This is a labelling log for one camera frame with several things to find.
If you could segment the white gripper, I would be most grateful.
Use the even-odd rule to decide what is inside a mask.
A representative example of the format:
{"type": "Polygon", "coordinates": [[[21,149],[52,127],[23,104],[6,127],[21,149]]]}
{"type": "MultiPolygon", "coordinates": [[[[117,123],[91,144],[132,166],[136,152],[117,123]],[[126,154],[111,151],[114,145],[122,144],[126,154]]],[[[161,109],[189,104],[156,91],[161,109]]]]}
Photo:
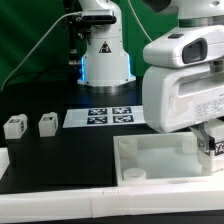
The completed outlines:
{"type": "Polygon", "coordinates": [[[182,69],[151,66],[142,81],[142,104],[149,127],[169,133],[191,126],[198,149],[210,155],[215,138],[202,122],[224,116],[224,71],[215,72],[208,63],[182,69]]]}

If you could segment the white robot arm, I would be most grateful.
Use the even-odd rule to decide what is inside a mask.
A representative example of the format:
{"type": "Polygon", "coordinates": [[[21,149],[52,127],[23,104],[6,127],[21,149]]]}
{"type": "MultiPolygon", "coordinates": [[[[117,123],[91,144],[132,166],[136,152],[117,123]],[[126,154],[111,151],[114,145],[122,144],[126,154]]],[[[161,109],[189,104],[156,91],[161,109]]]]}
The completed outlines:
{"type": "MultiPolygon", "coordinates": [[[[217,156],[207,124],[224,116],[224,0],[141,0],[158,14],[178,15],[178,26],[143,49],[151,65],[142,82],[144,118],[160,133],[189,127],[198,148],[217,156]]],[[[78,0],[72,15],[87,50],[77,83],[110,93],[135,82],[123,49],[121,10],[111,0],[78,0]]]]}

